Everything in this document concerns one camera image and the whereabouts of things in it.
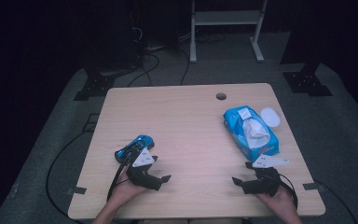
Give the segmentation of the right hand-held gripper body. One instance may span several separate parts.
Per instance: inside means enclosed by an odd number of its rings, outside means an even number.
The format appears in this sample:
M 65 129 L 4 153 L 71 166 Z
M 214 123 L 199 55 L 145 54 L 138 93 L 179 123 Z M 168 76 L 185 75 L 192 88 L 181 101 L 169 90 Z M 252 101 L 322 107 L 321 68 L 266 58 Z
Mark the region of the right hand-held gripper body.
M 276 166 L 288 163 L 289 160 L 269 155 L 260 155 L 254 162 L 256 180 L 243 181 L 245 194 L 267 193 L 274 196 L 279 186 L 286 187 Z

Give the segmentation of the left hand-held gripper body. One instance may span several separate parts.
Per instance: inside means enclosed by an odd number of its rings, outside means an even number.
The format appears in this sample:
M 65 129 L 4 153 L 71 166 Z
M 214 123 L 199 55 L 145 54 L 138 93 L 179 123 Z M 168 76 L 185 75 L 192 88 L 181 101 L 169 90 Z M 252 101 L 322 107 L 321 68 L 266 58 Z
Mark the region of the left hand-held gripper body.
M 138 158 L 135 161 L 131 161 L 127 169 L 126 174 L 130 182 L 146 189 L 159 190 L 162 185 L 161 178 L 148 173 L 153 164 L 152 155 L 148 149 L 144 148 Z

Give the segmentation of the white wet wipe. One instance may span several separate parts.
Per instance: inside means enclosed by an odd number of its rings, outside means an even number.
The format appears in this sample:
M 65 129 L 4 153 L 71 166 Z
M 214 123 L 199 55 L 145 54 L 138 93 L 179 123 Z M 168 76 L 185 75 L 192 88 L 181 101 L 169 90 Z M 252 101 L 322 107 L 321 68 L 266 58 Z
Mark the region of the white wet wipe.
M 247 119 L 242 128 L 247 147 L 250 149 L 262 147 L 270 140 L 268 129 L 256 119 Z

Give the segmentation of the blue wet wipes pack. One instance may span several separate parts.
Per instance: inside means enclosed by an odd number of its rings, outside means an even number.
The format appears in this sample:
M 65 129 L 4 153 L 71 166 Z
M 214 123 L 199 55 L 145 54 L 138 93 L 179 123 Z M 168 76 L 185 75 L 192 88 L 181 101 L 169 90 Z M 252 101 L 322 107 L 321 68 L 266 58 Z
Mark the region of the blue wet wipes pack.
M 247 147 L 242 124 L 247 119 L 256 119 L 261 122 L 269 131 L 270 140 L 262 147 L 250 149 Z M 280 152 L 279 139 L 260 114 L 257 114 L 250 106 L 240 106 L 228 109 L 224 114 L 224 123 L 233 137 L 237 147 L 248 161 L 255 161 L 260 155 L 275 155 Z

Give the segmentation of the person's left hand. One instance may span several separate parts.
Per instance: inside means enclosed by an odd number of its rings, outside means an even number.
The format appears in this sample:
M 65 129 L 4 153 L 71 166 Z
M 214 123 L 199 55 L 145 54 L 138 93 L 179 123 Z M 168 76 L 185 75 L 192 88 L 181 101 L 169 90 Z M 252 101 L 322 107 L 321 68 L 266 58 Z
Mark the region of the person's left hand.
M 116 206 L 124 205 L 137 195 L 146 191 L 146 188 L 134 185 L 128 179 L 128 176 L 123 172 L 118 179 L 117 185 L 114 187 L 108 203 Z

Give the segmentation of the person's right hand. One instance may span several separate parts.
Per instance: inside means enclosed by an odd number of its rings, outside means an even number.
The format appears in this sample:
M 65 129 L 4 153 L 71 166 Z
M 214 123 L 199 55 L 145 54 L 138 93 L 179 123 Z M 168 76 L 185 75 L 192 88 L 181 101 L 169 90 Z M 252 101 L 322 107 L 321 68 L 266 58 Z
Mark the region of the person's right hand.
M 274 215 L 280 218 L 297 216 L 292 196 L 284 187 L 278 187 L 274 196 L 268 194 L 256 194 L 255 197 L 269 208 Z

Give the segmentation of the grey tape strip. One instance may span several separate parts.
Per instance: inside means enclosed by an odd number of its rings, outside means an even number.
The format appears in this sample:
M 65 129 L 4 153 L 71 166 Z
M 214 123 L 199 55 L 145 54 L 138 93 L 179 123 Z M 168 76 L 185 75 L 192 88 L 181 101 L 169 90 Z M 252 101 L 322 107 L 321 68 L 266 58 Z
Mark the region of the grey tape strip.
M 84 195 L 86 193 L 86 189 L 85 188 L 81 188 L 81 187 L 72 187 L 72 188 L 69 188 L 66 193 L 68 195 L 74 195 L 74 194 L 82 194 Z
M 303 185 L 304 190 L 313 190 L 326 191 L 326 188 L 323 184 L 320 183 L 306 183 Z

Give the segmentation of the white oval lid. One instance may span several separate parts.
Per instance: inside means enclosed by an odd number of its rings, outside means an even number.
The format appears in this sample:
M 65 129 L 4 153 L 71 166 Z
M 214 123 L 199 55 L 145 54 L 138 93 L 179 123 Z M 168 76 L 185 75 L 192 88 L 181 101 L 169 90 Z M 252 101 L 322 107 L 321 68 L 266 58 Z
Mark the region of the white oval lid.
M 279 114 L 270 107 L 263 108 L 260 117 L 270 128 L 278 127 L 282 122 Z

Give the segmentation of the black stand base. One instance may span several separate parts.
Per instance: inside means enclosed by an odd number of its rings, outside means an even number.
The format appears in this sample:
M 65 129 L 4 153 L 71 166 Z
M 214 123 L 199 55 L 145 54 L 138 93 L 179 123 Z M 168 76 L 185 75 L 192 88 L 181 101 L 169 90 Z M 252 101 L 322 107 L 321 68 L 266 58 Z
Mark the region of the black stand base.
M 87 101 L 90 97 L 105 96 L 114 86 L 116 77 L 103 75 L 96 68 L 85 68 L 87 79 L 83 88 L 76 93 L 75 101 Z
M 305 63 L 300 71 L 284 72 L 283 76 L 294 93 L 307 93 L 309 96 L 331 96 L 331 91 L 317 78 L 319 63 Z

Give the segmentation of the white metal stand frame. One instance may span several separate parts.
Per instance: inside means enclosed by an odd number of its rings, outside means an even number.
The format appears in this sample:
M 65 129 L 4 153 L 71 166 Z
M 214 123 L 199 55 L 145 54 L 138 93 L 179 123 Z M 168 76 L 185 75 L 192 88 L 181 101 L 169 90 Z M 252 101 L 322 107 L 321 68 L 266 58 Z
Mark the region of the white metal stand frame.
M 254 25 L 255 33 L 250 37 L 250 43 L 255 53 L 256 60 L 259 63 L 264 62 L 265 59 L 258 45 L 258 38 L 264 21 L 268 1 L 269 0 L 262 0 L 261 7 L 257 10 L 197 11 L 196 0 L 192 0 L 189 60 L 192 63 L 197 61 L 196 28 L 198 26 Z

